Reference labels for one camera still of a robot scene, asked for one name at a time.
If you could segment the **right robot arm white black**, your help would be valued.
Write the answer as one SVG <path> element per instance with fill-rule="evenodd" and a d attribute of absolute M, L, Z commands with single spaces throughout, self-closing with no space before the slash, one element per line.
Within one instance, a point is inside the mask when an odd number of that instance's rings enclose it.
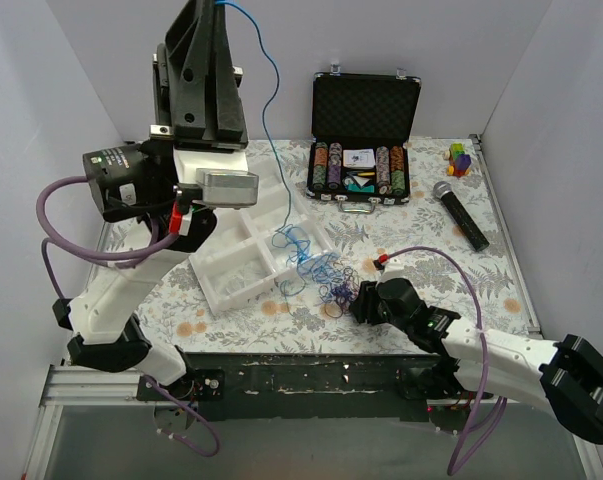
<path fill-rule="evenodd" d="M 543 410 L 570 433 L 603 445 L 603 356 L 572 334 L 561 341 L 480 331 L 458 313 L 429 306 L 404 278 L 364 281 L 349 308 L 360 323 L 389 324 L 448 363 L 433 373 L 445 397 L 484 391 Z"/>

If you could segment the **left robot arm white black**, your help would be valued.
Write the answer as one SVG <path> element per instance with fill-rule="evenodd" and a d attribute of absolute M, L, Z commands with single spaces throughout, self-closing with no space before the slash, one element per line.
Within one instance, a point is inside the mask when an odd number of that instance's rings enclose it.
<path fill-rule="evenodd" d="M 86 153 L 81 181 L 108 223 L 131 220 L 115 252 L 76 250 L 97 265 L 74 298 L 56 301 L 72 332 L 73 363 L 104 372 L 136 369 L 174 400 L 194 386 L 182 351 L 147 339 L 138 306 L 213 233 L 219 208 L 253 206 L 258 177 L 248 169 L 248 134 L 224 5 L 190 1 L 153 59 L 155 121 L 139 143 Z"/>

